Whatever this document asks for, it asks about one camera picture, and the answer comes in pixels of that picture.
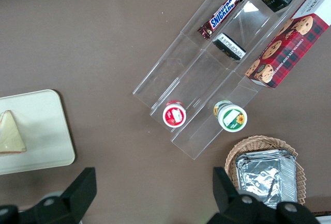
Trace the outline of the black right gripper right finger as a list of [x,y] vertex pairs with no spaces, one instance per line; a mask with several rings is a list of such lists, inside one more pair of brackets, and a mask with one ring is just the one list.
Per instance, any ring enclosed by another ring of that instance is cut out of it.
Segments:
[[239,194],[223,167],[213,168],[213,194],[219,209],[208,223],[318,223],[301,204],[281,202],[275,209],[255,197]]

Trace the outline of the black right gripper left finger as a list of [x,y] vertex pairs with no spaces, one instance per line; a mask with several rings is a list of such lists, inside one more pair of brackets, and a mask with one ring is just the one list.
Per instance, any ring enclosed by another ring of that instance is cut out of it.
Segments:
[[1,223],[79,223],[97,194],[96,170],[85,168],[60,196],[49,196],[19,211],[1,206]]

